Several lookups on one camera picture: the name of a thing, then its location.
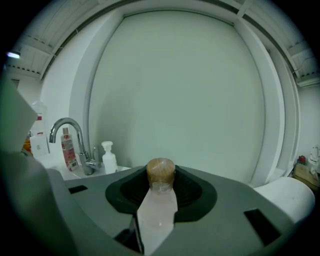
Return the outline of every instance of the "faucet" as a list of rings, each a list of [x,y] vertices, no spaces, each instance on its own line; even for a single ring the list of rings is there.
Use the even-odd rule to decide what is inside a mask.
[[[76,130],[76,137],[77,137],[79,149],[80,149],[79,157],[80,157],[82,168],[84,170],[84,174],[85,175],[93,174],[95,170],[98,170],[100,168],[98,147],[93,148],[94,159],[90,159],[89,153],[85,149],[81,128],[74,119],[65,117],[56,121],[50,130],[49,142],[56,143],[57,131],[62,125],[65,125],[65,124],[72,125]]]

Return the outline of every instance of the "white pump bottle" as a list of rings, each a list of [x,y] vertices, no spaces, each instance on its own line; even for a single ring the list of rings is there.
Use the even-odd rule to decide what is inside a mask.
[[[104,164],[104,169],[106,174],[116,173],[118,171],[118,165],[116,160],[116,155],[111,153],[112,141],[104,141],[101,143],[105,154],[102,156],[102,161]]]

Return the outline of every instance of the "ceiling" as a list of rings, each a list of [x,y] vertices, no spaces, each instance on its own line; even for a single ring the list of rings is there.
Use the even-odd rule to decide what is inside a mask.
[[[20,59],[8,58],[7,71],[17,78],[43,79],[64,45],[99,11],[121,0],[54,0],[29,24],[12,49]],[[296,81],[320,83],[317,60],[303,35],[277,6],[268,0],[206,0],[233,8],[245,20],[256,23],[276,42],[290,63]]]

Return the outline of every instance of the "light fixture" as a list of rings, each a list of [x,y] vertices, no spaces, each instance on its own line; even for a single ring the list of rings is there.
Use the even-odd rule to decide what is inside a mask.
[[[6,55],[8,57],[11,57],[11,58],[15,58],[15,59],[20,59],[20,52],[11,52],[11,51],[8,51],[6,53]]]

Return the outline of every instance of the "bottle cap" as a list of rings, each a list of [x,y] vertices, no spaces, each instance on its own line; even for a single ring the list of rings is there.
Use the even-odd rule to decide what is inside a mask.
[[[175,180],[176,166],[174,162],[167,158],[152,159],[146,165],[150,187],[172,188]]]
[[[63,135],[69,134],[68,128],[62,128]]]
[[[101,145],[105,151],[111,151],[111,146],[113,145],[113,142],[112,141],[104,141],[101,143]]]

